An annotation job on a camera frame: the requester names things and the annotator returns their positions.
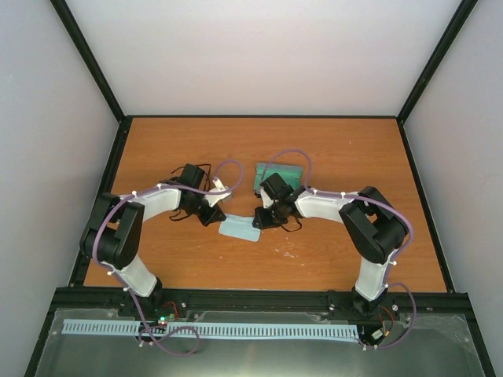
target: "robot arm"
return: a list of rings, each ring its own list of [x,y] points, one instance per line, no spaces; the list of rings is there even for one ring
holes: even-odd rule
[[[272,174],[261,184],[263,206],[255,209],[254,226],[267,229],[282,226],[288,217],[324,218],[344,223],[362,256],[360,273],[354,286],[354,307],[362,316],[371,312],[386,291],[385,276],[391,257],[402,245],[406,225],[376,205],[348,198],[317,195],[304,187],[293,190],[279,174]],[[390,205],[374,187],[352,192]]]
[[[111,220],[118,223],[116,229],[107,226],[101,235],[97,249],[97,259],[108,266],[126,287],[141,297],[149,297],[162,283],[143,264],[138,256],[142,223],[166,211],[181,209],[187,214],[195,214],[201,224],[208,226],[212,222],[223,221],[226,216],[218,206],[219,201],[231,196],[218,178],[214,178],[214,188],[210,192],[224,192],[221,195],[206,195],[170,188],[169,185],[185,185],[198,188],[204,171],[195,165],[187,164],[180,177],[165,181],[143,196],[128,200]],[[97,232],[110,210],[121,200],[120,196],[105,193],[100,195],[87,222],[80,247],[83,252],[92,255]]]

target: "purple cable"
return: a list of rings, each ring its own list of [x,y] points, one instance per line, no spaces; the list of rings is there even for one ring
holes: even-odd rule
[[[166,324],[157,324],[156,326],[150,326],[150,331],[155,329],[155,328],[165,328],[167,325]],[[143,330],[141,330],[140,332],[138,332],[138,341],[141,342],[142,339],[141,337],[143,336],[144,333],[146,333],[147,330],[144,328]]]
[[[270,164],[273,163],[274,160],[276,160],[279,156],[282,156],[285,153],[299,153],[299,154],[303,155],[304,157],[306,157],[307,164],[308,164],[307,173],[306,173],[306,179],[304,180],[304,188],[306,189],[306,191],[308,191],[308,192],[310,192],[312,194],[315,194],[315,195],[318,195],[318,196],[324,196],[324,197],[327,197],[327,198],[341,199],[343,197],[343,195],[340,192],[326,192],[326,191],[320,191],[320,190],[313,190],[312,188],[308,187],[308,182],[309,182],[309,179],[310,179],[310,176],[311,176],[311,172],[313,170],[313,161],[311,160],[311,158],[309,157],[309,155],[307,153],[305,153],[302,149],[297,149],[297,148],[285,149],[284,151],[281,151],[281,152],[277,153],[276,155],[274,155],[273,158],[270,159],[269,162],[264,167],[264,171],[262,172],[262,176],[260,177],[260,181],[261,182],[263,181],[264,176],[266,175],[266,171],[267,171],[267,169],[269,169]],[[390,262],[394,262],[395,259],[407,247],[409,247],[410,243],[412,243],[412,241],[414,240],[414,227],[412,227],[412,224],[410,223],[410,221],[407,220],[407,218],[403,214],[401,214],[400,212],[398,212],[395,208],[393,208],[391,206],[388,206],[387,204],[381,203],[378,200],[374,200],[374,199],[370,199],[370,198],[365,198],[364,196],[359,196],[359,195],[354,195],[354,194],[345,194],[344,197],[348,198],[348,199],[361,200],[361,201],[364,201],[364,202],[367,202],[367,203],[374,204],[374,205],[376,205],[378,207],[381,207],[381,208],[383,208],[383,209],[391,212],[392,214],[394,214],[398,218],[400,218],[404,222],[404,224],[406,225],[406,227],[409,229],[409,237],[407,238],[407,241],[390,258]],[[392,264],[389,264],[387,266],[387,268],[386,268],[386,272],[384,273],[384,278],[383,278],[383,284],[386,284],[387,276],[389,275],[389,273],[391,271],[391,266],[392,266]]]
[[[198,188],[192,188],[192,187],[188,187],[188,186],[184,186],[184,185],[168,185],[168,184],[162,184],[160,186],[155,186],[155,187],[152,187],[152,188],[147,188],[146,190],[142,191],[142,192],[137,192],[136,195],[128,195],[128,196],[125,196],[123,197],[111,210],[110,212],[107,214],[107,216],[105,217],[105,219],[103,220],[103,222],[101,223],[101,226],[100,228],[98,229],[97,233],[96,233],[96,237],[94,238],[94,242],[93,242],[93,250],[92,250],[92,257],[93,257],[93,260],[98,264],[98,265],[101,265],[102,267],[105,267],[107,269],[109,269],[110,271],[113,271],[111,268],[109,268],[107,265],[103,265],[97,258],[97,246],[98,244],[100,243],[100,239],[101,237],[103,236],[103,232],[105,231],[108,223],[110,222],[110,220],[112,220],[112,217],[117,213],[117,211],[124,205],[126,204],[129,200],[133,199],[134,197],[141,197],[141,196],[145,196],[145,195],[148,195],[152,192],[156,192],[156,191],[159,191],[161,188],[169,188],[169,189],[184,189],[184,190],[187,190],[187,191],[192,191],[192,192],[197,192],[199,194],[205,194],[205,195],[221,195],[221,194],[225,194],[225,193],[228,193],[228,192],[232,192],[237,186],[239,186],[239,184],[243,181],[243,177],[244,177],[244,168],[243,168],[243,165],[235,160],[235,159],[227,159],[225,161],[222,161],[215,169],[215,175],[213,176],[213,178],[216,178],[217,177],[217,173],[218,171],[224,166],[226,165],[227,163],[235,163],[236,165],[238,165],[238,167],[240,168],[240,177],[239,179],[237,180],[236,184],[234,186],[232,186],[231,188],[228,188],[227,190],[224,190],[224,191],[220,191],[220,192],[208,192],[208,191],[204,191],[204,190],[199,190]],[[124,285],[126,286],[126,284],[124,283],[124,281],[120,278],[120,276],[117,276],[116,275],[116,278]],[[166,352],[166,353],[169,353],[170,355],[173,355],[173,356],[188,356],[188,355],[191,355],[193,353],[195,353],[197,351],[197,348],[199,347],[199,342],[200,342],[200,338],[199,338],[199,333],[197,332],[197,330],[195,328],[191,328],[190,326],[182,326],[180,328],[176,328],[174,329],[173,331],[169,332],[168,334],[166,334],[165,336],[163,336],[161,339],[156,339],[156,337],[153,335],[153,333],[150,331],[150,327],[149,327],[149,324],[147,323],[147,321],[145,320],[145,315],[143,314],[143,311],[141,310],[141,306],[140,306],[140,302],[138,301],[136,295],[134,294],[134,292],[132,292],[131,290],[129,290],[130,294],[131,294],[131,298],[133,299],[134,301],[134,304],[136,305],[136,308],[138,310],[138,313],[140,314],[140,318],[141,318],[141,322],[143,323],[143,326],[145,327],[145,330],[146,332],[150,335],[150,338],[152,339],[152,341],[159,347],[162,349],[162,351]],[[165,349],[162,344],[160,344],[160,342],[166,338],[169,338],[171,335],[173,335],[174,333],[176,332],[179,332],[181,330],[190,330],[192,331],[195,335],[196,335],[196,345],[194,346],[194,348],[192,350],[190,350],[188,353],[175,353],[175,352],[172,352],[170,350],[167,350]]]
[[[386,346],[378,346],[377,350],[387,350],[388,348],[397,346],[399,343],[403,342],[403,339],[409,336],[412,327],[414,326],[414,322],[416,321],[416,315],[417,315],[416,300],[414,300],[412,292],[410,291],[409,287],[407,287],[404,283],[390,284],[390,287],[397,287],[397,286],[400,286],[406,290],[407,294],[410,297],[410,302],[412,303],[412,319],[410,320],[410,326],[407,328],[406,332],[400,338],[396,339],[394,342],[390,344],[387,344]],[[360,339],[358,340],[358,343],[360,344],[360,346],[365,347],[365,344]]]
[[[136,295],[132,291],[129,291],[129,293],[131,293],[131,298],[133,299],[134,304],[136,305],[136,309],[138,310],[138,313],[140,314],[141,322],[143,323],[143,326],[145,327],[145,331],[147,332],[147,334],[150,335],[150,339],[156,344],[156,346],[161,348],[162,351],[164,351],[165,353],[169,353],[171,356],[184,357],[184,356],[192,355],[193,353],[195,353],[199,349],[199,343],[200,343],[199,332],[197,332],[197,330],[195,328],[192,328],[190,326],[181,326],[179,328],[175,328],[174,330],[168,332],[161,339],[157,339],[156,336],[152,333],[150,326],[147,323],[147,320],[145,319],[145,315],[143,314],[143,310],[141,310],[141,306],[140,306],[140,302],[138,302],[138,298],[136,297]],[[189,330],[189,331],[193,332],[194,335],[196,336],[196,345],[189,352],[186,352],[186,353],[173,352],[173,351],[170,351],[170,350],[164,348],[164,346],[161,344],[161,342],[164,339],[169,338],[170,336],[172,336],[173,334],[175,334],[181,330]]]
[[[240,169],[240,177],[239,179],[237,180],[236,184],[234,186],[232,186],[231,188],[228,188],[227,190],[225,191],[220,191],[220,192],[208,192],[208,191],[204,191],[204,190],[199,190],[198,188],[192,188],[192,187],[188,187],[188,186],[184,186],[184,185],[168,185],[168,184],[162,184],[161,187],[164,188],[164,189],[184,189],[184,190],[187,190],[187,191],[192,191],[192,192],[197,192],[199,194],[206,194],[206,195],[221,195],[221,194],[225,194],[225,193],[228,193],[228,192],[232,192],[237,186],[240,185],[240,183],[243,181],[243,177],[244,177],[244,168],[243,168],[243,165],[235,160],[235,159],[227,159],[225,161],[222,161],[215,169],[215,175],[213,176],[213,178],[216,178],[217,177],[217,173],[218,171],[224,166],[226,165],[227,163],[235,163],[236,165],[239,166],[239,169]],[[156,192],[156,191],[159,191],[160,188],[159,186],[154,186],[152,188],[147,188],[145,191],[142,191],[142,192],[139,192],[136,194],[136,196],[145,196],[145,195],[148,195],[152,192]],[[94,243],[93,243],[93,260],[98,264],[98,265],[102,265],[102,266],[105,266],[103,264],[101,264],[100,261],[98,261],[97,259],[97,245],[100,243],[100,239],[101,239],[101,236],[103,236],[103,232],[105,231],[108,223],[110,222],[110,220],[112,219],[112,217],[114,216],[114,214],[117,213],[117,211],[124,205],[126,204],[126,202],[128,202],[129,200],[133,199],[134,198],[134,195],[128,195],[128,196],[125,196],[124,198],[122,198],[111,210],[110,212],[108,213],[108,215],[105,217],[105,219],[103,220],[103,222],[101,223],[101,226],[99,228],[99,230],[97,231],[96,233],[96,238],[94,239]]]

